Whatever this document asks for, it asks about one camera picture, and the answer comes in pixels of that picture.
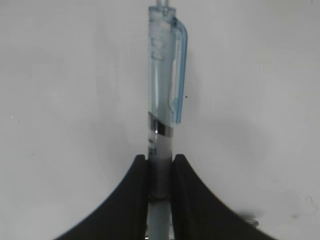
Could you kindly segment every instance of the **white wall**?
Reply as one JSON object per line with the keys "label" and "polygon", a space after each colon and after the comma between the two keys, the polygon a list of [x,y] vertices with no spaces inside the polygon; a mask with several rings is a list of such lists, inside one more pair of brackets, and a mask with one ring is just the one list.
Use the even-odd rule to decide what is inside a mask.
{"label": "white wall", "polygon": [[[52,239],[147,148],[149,0],[0,3],[0,239]],[[280,240],[320,236],[320,2],[172,0],[184,153]]]}

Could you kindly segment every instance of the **transparent pen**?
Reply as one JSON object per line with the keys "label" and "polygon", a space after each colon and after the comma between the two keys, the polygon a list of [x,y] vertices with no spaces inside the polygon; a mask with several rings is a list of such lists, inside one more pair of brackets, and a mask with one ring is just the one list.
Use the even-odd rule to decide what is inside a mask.
{"label": "transparent pen", "polygon": [[151,240],[165,240],[169,238],[172,138],[174,125],[181,122],[188,38],[168,0],[156,3],[148,11],[148,235]]}

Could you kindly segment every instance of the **silver ring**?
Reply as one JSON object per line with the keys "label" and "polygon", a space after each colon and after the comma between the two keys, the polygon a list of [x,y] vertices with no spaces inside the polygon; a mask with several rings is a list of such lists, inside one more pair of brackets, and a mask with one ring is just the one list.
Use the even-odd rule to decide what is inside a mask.
{"label": "silver ring", "polygon": [[149,112],[149,128],[156,134],[160,134],[166,137],[172,137],[174,135],[174,128],[164,125],[155,116]]}

